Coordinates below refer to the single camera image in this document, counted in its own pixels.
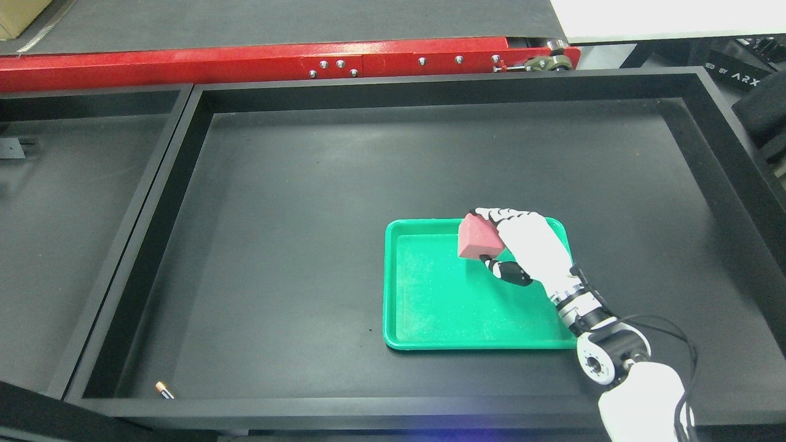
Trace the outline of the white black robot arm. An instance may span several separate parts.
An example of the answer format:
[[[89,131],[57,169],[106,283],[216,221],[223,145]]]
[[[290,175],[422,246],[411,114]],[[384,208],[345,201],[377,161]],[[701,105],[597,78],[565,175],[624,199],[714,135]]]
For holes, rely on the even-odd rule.
[[[645,334],[578,276],[562,274],[543,286],[577,338],[582,372],[605,387],[597,406],[609,439],[692,441],[687,389],[676,369],[654,361]]]

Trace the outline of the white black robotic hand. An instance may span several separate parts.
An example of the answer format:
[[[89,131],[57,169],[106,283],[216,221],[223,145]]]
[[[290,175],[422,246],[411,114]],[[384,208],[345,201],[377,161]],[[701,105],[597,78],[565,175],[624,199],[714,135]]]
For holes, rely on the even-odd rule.
[[[580,279],[561,238],[538,212],[478,207],[472,214],[494,224],[497,235],[513,255],[520,271],[543,285],[553,304],[577,293]]]

